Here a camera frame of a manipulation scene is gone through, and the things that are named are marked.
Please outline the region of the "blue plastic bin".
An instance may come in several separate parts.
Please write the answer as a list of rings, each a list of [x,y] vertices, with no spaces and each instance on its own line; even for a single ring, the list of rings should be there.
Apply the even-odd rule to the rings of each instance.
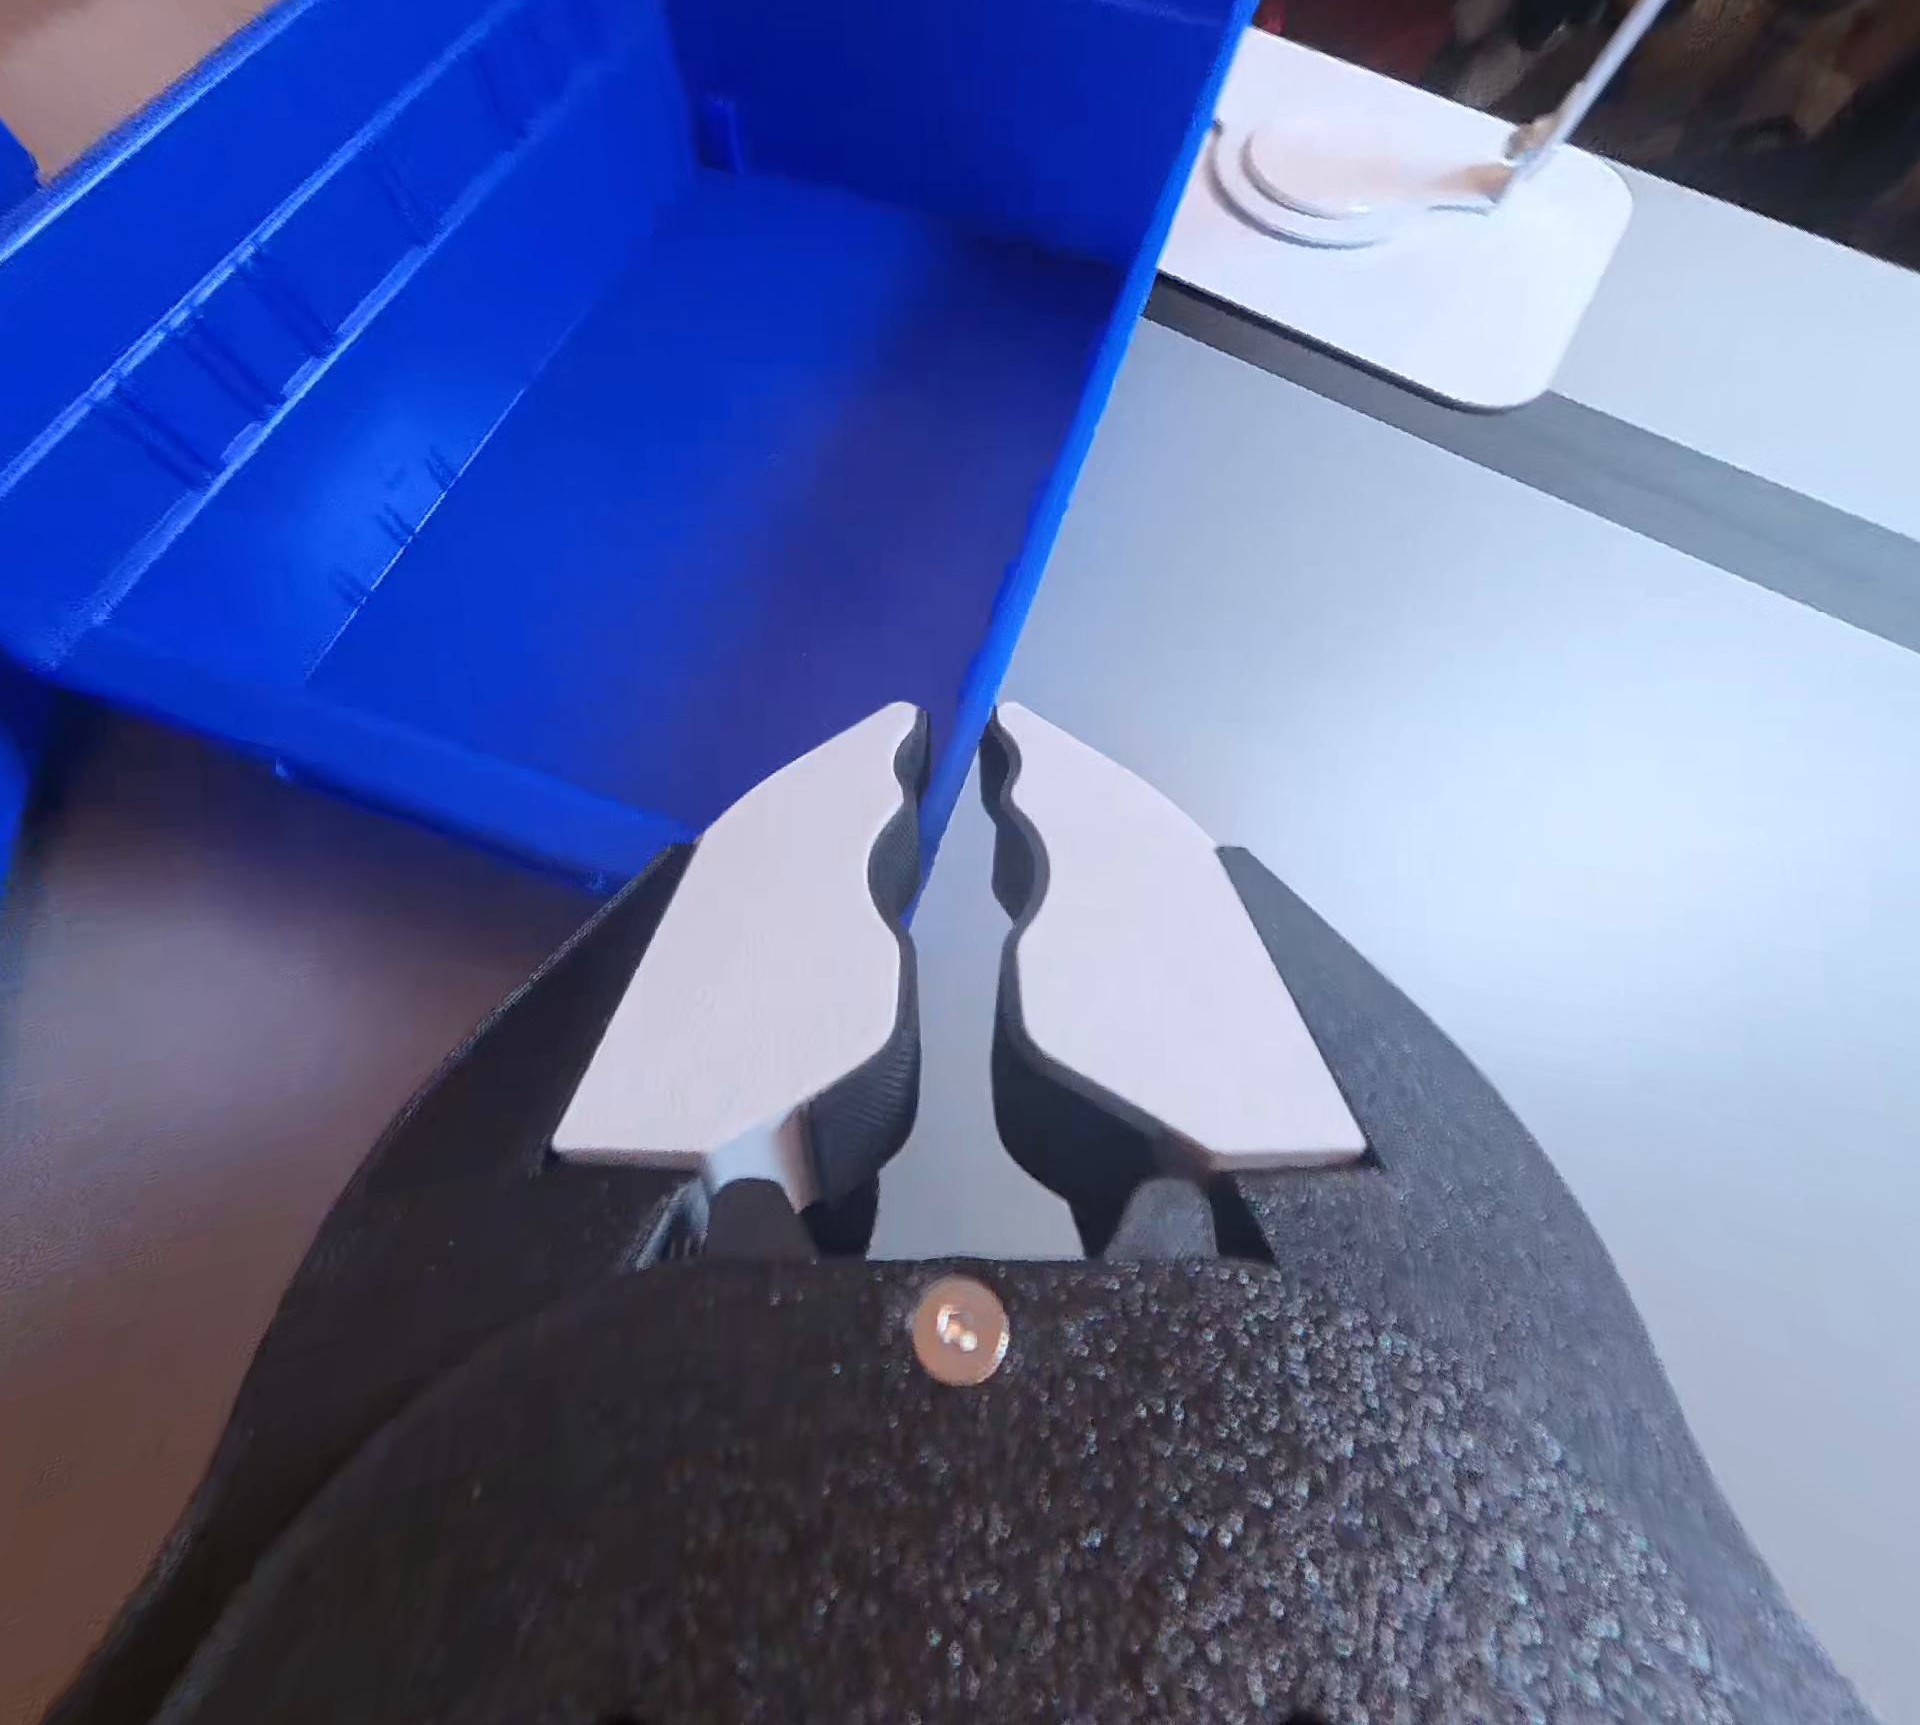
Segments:
[[[604,884],[934,847],[1261,0],[275,0],[4,217],[4,675]]]

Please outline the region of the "white document stand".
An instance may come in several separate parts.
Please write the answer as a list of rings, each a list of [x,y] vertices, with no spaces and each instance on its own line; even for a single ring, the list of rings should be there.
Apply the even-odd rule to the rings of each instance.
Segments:
[[[1159,273],[1472,413],[1541,397],[1632,214],[1571,136],[1670,0],[1635,0],[1548,115],[1502,119],[1244,33]]]

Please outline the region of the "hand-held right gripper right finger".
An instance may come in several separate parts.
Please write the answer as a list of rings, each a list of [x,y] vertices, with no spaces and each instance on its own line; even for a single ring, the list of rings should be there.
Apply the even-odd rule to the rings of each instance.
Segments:
[[[1344,1170],[1367,1141],[1236,891],[1170,796],[1023,704],[983,731],[1001,944],[992,1105],[1074,1217],[1135,1190]]]

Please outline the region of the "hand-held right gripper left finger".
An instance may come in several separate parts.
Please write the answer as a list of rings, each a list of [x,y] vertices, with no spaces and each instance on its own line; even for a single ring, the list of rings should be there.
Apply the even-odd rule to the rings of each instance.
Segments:
[[[918,1107],[918,710],[882,704],[702,832],[555,1125],[569,1163],[874,1181]]]

